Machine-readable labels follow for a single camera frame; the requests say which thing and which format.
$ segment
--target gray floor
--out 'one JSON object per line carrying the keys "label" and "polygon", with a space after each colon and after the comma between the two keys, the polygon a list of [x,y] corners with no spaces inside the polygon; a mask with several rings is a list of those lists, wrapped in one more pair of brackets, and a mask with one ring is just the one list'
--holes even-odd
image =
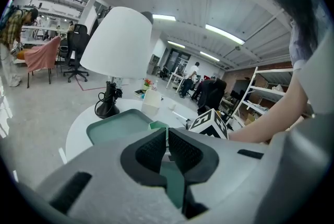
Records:
{"label": "gray floor", "polygon": [[[67,132],[75,118],[97,102],[99,92],[104,92],[107,77],[91,72],[88,82],[78,77],[78,82],[74,78],[68,83],[58,68],[58,73],[52,70],[49,85],[47,70],[41,70],[30,76],[27,89],[27,68],[20,67],[19,73],[21,84],[9,88],[0,69],[0,153],[11,174],[16,170],[20,182],[36,188],[63,164],[58,149],[65,149]],[[148,78],[158,80],[163,95],[197,110],[189,96],[181,99],[171,87],[165,88],[166,81]],[[123,84],[123,98],[136,99],[134,91],[142,80],[124,80]]]}

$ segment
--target table leg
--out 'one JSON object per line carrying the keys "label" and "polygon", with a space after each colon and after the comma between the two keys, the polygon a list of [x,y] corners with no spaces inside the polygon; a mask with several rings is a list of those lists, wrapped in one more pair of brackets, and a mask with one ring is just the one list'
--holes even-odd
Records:
{"label": "table leg", "polygon": [[171,77],[169,78],[169,81],[168,81],[168,84],[167,84],[166,88],[168,88],[168,85],[169,85],[169,83],[171,82],[172,77],[173,77],[173,75],[171,75]]}
{"label": "table leg", "polygon": [[182,86],[183,81],[184,81],[184,79],[182,78],[180,84],[179,84],[178,87],[177,87],[176,93],[178,92],[178,89],[180,88],[180,86]]}

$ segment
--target plaid shirt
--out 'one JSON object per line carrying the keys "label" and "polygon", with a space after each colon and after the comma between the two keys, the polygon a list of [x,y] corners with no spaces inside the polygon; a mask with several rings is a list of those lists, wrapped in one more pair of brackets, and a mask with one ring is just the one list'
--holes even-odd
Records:
{"label": "plaid shirt", "polygon": [[14,40],[20,41],[23,20],[27,15],[27,11],[20,10],[14,12],[6,23],[6,27],[0,33],[0,43],[9,49],[13,47]]}

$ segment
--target backpack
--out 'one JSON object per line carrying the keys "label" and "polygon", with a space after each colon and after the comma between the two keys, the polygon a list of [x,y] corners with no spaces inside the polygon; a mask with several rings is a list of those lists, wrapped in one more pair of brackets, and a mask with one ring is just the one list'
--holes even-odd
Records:
{"label": "backpack", "polygon": [[9,20],[9,18],[13,15],[13,13],[15,13],[16,11],[20,10],[21,11],[21,16],[23,15],[23,10],[19,9],[19,7],[15,7],[15,6],[11,6],[9,8],[9,11],[2,16],[1,20],[0,20],[0,32],[2,30],[5,29],[7,21]]}

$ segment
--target brick wall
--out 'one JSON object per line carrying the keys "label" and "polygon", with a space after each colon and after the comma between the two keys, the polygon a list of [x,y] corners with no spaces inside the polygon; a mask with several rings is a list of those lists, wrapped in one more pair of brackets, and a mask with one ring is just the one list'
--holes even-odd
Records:
{"label": "brick wall", "polygon": [[[269,69],[285,69],[285,68],[292,68],[291,62],[284,62],[284,63],[275,63],[275,64],[269,64],[269,65],[264,65],[264,66],[259,66],[258,70],[269,70]],[[237,71],[231,71],[228,72],[226,71],[225,74],[223,75],[222,80],[226,82],[226,89],[225,92],[231,93],[233,90],[234,84],[237,80],[244,80],[245,77],[252,78],[253,73],[254,73],[255,67],[254,68],[249,68],[249,69],[243,69],[243,70],[237,70]],[[260,75],[256,75],[255,77],[255,86],[256,87],[261,87],[264,88],[267,84],[267,81]],[[258,95],[251,94],[249,97],[249,101],[253,103],[258,103],[260,97]],[[265,99],[262,99],[261,106],[271,108],[274,103]],[[246,110],[246,105],[242,105],[240,107],[240,113],[241,113],[241,118],[244,120],[247,118],[248,112],[251,112],[251,109],[249,111]]]}

